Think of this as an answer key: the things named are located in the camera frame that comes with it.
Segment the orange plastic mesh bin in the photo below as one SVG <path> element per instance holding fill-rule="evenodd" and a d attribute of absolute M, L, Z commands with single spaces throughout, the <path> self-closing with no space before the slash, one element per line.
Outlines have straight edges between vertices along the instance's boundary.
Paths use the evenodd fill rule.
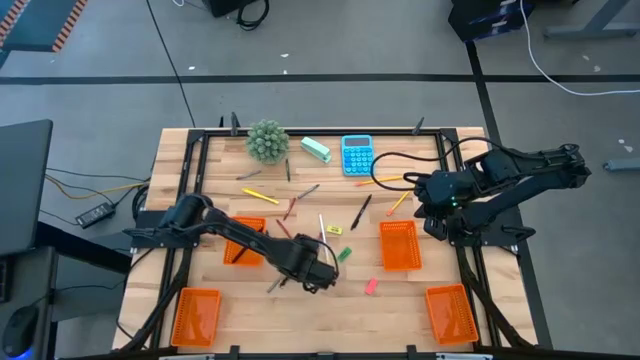
<path fill-rule="evenodd" d="M 465 287 L 462 284 L 426 289 L 432 332 L 439 345 L 473 343 L 479 334 Z"/>
<path fill-rule="evenodd" d="M 388 272 L 422 268 L 416 225 L 413 220 L 379 223 L 383 268 Z"/>
<path fill-rule="evenodd" d="M 210 348 L 216 337 L 221 294 L 217 289 L 183 288 L 178 300 L 170 344 Z"/>
<path fill-rule="evenodd" d="M 257 232 L 264 233 L 266 230 L 266 219 L 262 217 L 248 217 L 248 216 L 234 216 L 234 220 L 256 230 Z M 235 265 L 235 266 L 260 266 L 263 263 L 263 256 L 252 251 L 247 250 L 244 255 L 238 260 L 237 263 L 231 264 L 234 256 L 242 249 L 243 247 L 235 242 L 228 240 L 226 242 L 225 252 L 224 252 L 224 265 Z"/>

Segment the black frame strut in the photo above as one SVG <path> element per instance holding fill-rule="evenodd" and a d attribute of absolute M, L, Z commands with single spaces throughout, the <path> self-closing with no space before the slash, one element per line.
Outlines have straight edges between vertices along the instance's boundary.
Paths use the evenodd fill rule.
<path fill-rule="evenodd" d="M 156 306 L 151 311 L 149 317 L 143 323 L 143 326 L 135 333 L 133 338 L 128 343 L 126 343 L 119 349 L 120 352 L 125 353 L 142 349 L 142 346 L 146 342 L 147 338 L 156 328 L 157 323 L 164 318 L 165 310 L 167 309 L 171 300 L 186 285 L 192 252 L 193 250 L 190 248 L 183 251 L 180 266 L 172 282 L 170 283 L 169 288 L 160 297 Z"/>
<path fill-rule="evenodd" d="M 502 332 L 507 342 L 513 348 L 533 349 L 534 345 L 529 343 L 519 335 L 516 329 L 509 323 L 509 321 L 502 314 L 497 305 L 493 302 L 490 294 L 478 281 L 475 274 L 471 270 L 471 267 L 467 260 L 465 249 L 463 247 L 456 247 L 456 255 L 458 258 L 462 282 L 465 285 L 468 285 L 473 290 L 473 292 L 476 294 L 483 307 L 485 308 L 485 313 Z"/>

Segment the blue calculator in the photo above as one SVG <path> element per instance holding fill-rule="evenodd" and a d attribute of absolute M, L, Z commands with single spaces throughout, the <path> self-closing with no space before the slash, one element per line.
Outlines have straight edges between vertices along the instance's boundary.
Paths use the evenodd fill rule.
<path fill-rule="evenodd" d="M 373 138 L 365 134 L 343 136 L 341 156 L 345 176 L 368 176 L 374 160 Z"/>

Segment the mint green stapler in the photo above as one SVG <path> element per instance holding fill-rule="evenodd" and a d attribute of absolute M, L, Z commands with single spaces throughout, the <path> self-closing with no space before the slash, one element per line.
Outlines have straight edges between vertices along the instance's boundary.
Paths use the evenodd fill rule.
<path fill-rule="evenodd" d="M 301 140 L 300 145 L 305 151 L 309 152 L 323 163 L 329 163 L 331 161 L 330 149 L 316 140 L 310 137 L 304 137 Z"/>

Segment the grey metal table foot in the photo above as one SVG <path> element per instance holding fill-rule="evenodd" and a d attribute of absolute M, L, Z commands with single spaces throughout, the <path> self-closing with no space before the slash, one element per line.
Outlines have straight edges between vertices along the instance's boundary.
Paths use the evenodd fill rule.
<path fill-rule="evenodd" d="M 608 172 L 640 171 L 640 158 L 611 159 L 603 164 Z"/>

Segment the dark grey monitor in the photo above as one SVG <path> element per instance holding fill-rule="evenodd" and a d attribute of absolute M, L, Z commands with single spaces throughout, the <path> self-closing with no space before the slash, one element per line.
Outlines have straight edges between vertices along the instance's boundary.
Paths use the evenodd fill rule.
<path fill-rule="evenodd" d="M 35 242 L 53 122 L 0 126 L 0 257 Z"/>

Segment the green succulent potted plant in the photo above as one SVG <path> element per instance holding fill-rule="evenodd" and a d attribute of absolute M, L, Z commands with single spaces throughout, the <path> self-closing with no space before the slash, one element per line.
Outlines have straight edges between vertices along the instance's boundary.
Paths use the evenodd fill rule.
<path fill-rule="evenodd" d="M 262 119 L 251 125 L 245 145 L 250 157 L 263 165 L 275 165 L 289 152 L 289 135 L 277 121 Z"/>

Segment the yellow-orange pencil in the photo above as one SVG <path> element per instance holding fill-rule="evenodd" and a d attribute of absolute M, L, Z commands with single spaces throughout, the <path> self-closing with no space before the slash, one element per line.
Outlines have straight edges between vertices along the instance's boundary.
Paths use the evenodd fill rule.
<path fill-rule="evenodd" d="M 403 176 L 399 175 L 399 176 L 377 178 L 377 181 L 380 182 L 380 183 L 384 183 L 384 182 L 396 181 L 396 180 L 402 180 L 402 179 L 403 179 Z M 359 186 L 365 186 L 365 185 L 370 185 L 370 184 L 375 184 L 375 183 L 376 182 L 374 180 L 366 180 L 366 181 L 356 182 L 356 183 L 354 183 L 354 185 L 359 187 Z"/>
<path fill-rule="evenodd" d="M 402 202 L 411 194 L 411 191 L 404 192 L 401 197 L 388 209 L 386 212 L 386 216 L 391 216 L 394 214 L 396 209 L 402 204 Z"/>

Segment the grey metal table leg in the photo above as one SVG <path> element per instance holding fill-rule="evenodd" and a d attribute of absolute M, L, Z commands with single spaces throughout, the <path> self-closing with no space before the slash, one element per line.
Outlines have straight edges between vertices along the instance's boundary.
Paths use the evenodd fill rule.
<path fill-rule="evenodd" d="M 583 26 L 550 26 L 543 31 L 548 39 L 588 40 L 633 37 L 640 33 L 640 22 L 613 22 L 631 0 L 607 0 Z"/>

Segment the black power brick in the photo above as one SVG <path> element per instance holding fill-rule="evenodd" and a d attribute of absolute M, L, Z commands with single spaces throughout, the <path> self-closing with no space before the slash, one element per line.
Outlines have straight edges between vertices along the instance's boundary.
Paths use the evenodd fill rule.
<path fill-rule="evenodd" d="M 82 228 L 87 229 L 103 220 L 111 218 L 115 214 L 115 206 L 104 202 L 96 207 L 75 217 L 76 223 Z"/>

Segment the yellow pen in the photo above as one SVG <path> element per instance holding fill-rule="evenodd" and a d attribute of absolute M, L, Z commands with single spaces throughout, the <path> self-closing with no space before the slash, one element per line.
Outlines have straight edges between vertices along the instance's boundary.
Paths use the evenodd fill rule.
<path fill-rule="evenodd" d="M 245 193 L 247 195 L 250 195 L 252 197 L 267 201 L 269 203 L 272 203 L 272 204 L 275 204 L 275 205 L 279 205 L 279 203 L 280 203 L 279 200 L 276 200 L 276 199 L 274 199 L 272 197 L 263 195 L 263 194 L 255 191 L 255 190 L 252 190 L 250 188 L 242 188 L 241 190 L 242 190 L 243 193 Z"/>

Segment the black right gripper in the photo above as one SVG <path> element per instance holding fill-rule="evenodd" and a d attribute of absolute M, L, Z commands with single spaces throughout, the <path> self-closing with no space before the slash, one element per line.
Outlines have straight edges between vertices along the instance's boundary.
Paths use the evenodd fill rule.
<path fill-rule="evenodd" d="M 447 219 L 470 199 L 470 175 L 446 171 L 422 174 L 414 195 L 420 202 L 414 216 L 424 220 L 423 230 L 440 241 L 446 240 Z"/>

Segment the black equipment case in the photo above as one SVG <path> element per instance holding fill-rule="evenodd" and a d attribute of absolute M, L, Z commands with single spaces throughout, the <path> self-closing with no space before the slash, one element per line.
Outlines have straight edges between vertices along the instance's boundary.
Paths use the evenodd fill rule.
<path fill-rule="evenodd" d="M 463 42 L 519 30 L 535 4 L 529 0 L 451 0 L 448 22 Z"/>

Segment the hazard striped blue platform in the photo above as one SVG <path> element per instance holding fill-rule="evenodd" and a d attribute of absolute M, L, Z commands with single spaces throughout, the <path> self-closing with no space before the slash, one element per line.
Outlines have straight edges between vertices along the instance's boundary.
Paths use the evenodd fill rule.
<path fill-rule="evenodd" d="M 88 0 L 0 0 L 0 49 L 59 52 Z"/>

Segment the black equipment base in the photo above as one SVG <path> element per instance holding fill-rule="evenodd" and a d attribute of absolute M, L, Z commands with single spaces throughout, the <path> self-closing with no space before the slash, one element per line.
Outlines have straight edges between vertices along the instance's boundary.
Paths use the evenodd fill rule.
<path fill-rule="evenodd" d="M 219 18 L 237 10 L 242 0 L 201 0 L 214 18 Z"/>

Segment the black table frame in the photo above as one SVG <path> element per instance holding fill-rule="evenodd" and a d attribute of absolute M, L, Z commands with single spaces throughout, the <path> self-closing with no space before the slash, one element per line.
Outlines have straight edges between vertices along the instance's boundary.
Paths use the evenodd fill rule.
<path fill-rule="evenodd" d="M 194 250 L 188 283 L 195 288 L 220 291 L 221 305 L 214 344 L 215 353 L 227 353 L 232 345 L 241 354 L 252 353 L 386 353 L 401 352 L 415 345 L 421 352 L 435 352 L 436 342 L 426 305 L 426 289 L 458 281 L 454 249 L 426 234 L 419 234 L 422 268 L 388 272 L 383 268 L 379 223 L 410 220 L 417 201 L 408 196 L 393 215 L 388 209 L 401 197 L 401 180 L 385 188 L 362 177 L 343 174 L 340 129 L 309 129 L 306 136 L 330 149 L 331 161 L 323 163 L 300 143 L 290 139 L 288 159 L 264 166 L 251 158 L 242 137 L 197 135 L 187 129 L 163 131 L 151 182 L 149 206 L 162 210 L 172 205 L 179 192 L 197 191 L 209 196 L 228 215 L 262 217 L 271 236 L 287 238 L 276 223 L 279 219 L 291 236 L 306 234 L 322 242 L 318 214 L 329 225 L 341 227 L 341 235 L 326 231 L 331 257 L 349 247 L 351 255 L 340 262 L 337 283 L 311 294 L 296 282 L 277 286 L 277 271 L 265 260 L 260 266 L 224 265 L 226 240 L 206 235 Z M 408 130 L 371 130 L 380 178 L 407 171 L 431 172 L 436 157 L 448 141 L 434 131 L 413 136 Z M 255 170 L 262 173 L 236 177 Z M 319 188 L 296 200 L 286 221 L 283 216 L 293 197 L 315 184 Z M 250 188 L 279 200 L 279 205 L 242 192 Z M 358 226 L 350 226 L 369 194 L 373 194 Z M 365 293 L 371 278 L 378 280 L 372 295 Z"/>

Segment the dark side desk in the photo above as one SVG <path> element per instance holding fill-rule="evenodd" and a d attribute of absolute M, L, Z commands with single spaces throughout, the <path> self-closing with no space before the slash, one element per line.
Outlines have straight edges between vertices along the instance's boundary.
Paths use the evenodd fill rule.
<path fill-rule="evenodd" d="M 10 316 L 19 308 L 39 309 L 31 354 L 25 360 L 53 360 L 58 323 L 102 312 L 98 297 L 113 300 L 122 289 L 114 285 L 57 285 L 59 258 L 68 257 L 123 276 L 129 273 L 131 257 L 92 243 L 57 227 L 40 222 L 35 242 L 27 251 L 0 257 L 0 344 Z"/>

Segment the black computer mouse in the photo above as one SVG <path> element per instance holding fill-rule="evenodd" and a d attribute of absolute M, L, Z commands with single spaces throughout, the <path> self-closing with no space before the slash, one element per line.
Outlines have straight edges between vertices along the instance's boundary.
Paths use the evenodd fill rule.
<path fill-rule="evenodd" d="M 0 344 L 8 360 L 25 360 L 31 354 L 38 318 L 35 305 L 21 307 L 10 316 Z"/>

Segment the white pencil yellow cap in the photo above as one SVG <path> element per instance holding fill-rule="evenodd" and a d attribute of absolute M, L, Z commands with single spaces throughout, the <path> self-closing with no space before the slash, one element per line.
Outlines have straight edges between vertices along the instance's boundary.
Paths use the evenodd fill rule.
<path fill-rule="evenodd" d="M 332 257 L 331 257 L 330 247 L 328 246 L 328 243 L 327 243 L 324 220 L 323 220 L 323 216 L 322 216 L 321 213 L 318 214 L 318 219 L 319 219 L 319 224 L 320 224 L 320 229 L 321 229 L 321 239 L 322 239 L 322 242 L 324 244 L 323 246 L 324 246 L 324 251 L 325 251 L 325 258 L 326 258 L 327 263 L 329 263 L 331 261 Z"/>

